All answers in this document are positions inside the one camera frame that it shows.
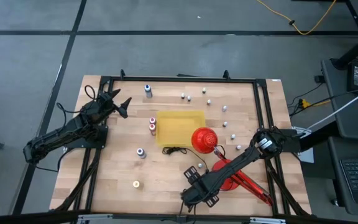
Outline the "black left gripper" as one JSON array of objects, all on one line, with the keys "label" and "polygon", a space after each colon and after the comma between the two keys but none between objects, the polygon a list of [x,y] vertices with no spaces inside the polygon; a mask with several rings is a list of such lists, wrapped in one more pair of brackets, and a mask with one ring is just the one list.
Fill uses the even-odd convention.
[{"label": "black left gripper", "polygon": [[97,98],[98,103],[98,114],[111,114],[115,111],[118,111],[121,117],[127,118],[127,108],[131,102],[131,97],[129,97],[125,102],[121,103],[120,107],[118,107],[113,98],[118,95],[120,89],[113,90],[112,92],[101,91]]}]

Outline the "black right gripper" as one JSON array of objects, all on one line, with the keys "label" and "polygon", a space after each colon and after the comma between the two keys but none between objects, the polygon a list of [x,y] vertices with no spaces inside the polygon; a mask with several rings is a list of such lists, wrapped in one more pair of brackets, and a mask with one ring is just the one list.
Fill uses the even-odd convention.
[{"label": "black right gripper", "polygon": [[181,199],[185,204],[204,202],[209,208],[217,204],[219,177],[214,175],[200,177],[194,166],[188,168],[183,174],[191,184],[191,187],[181,193]]}]

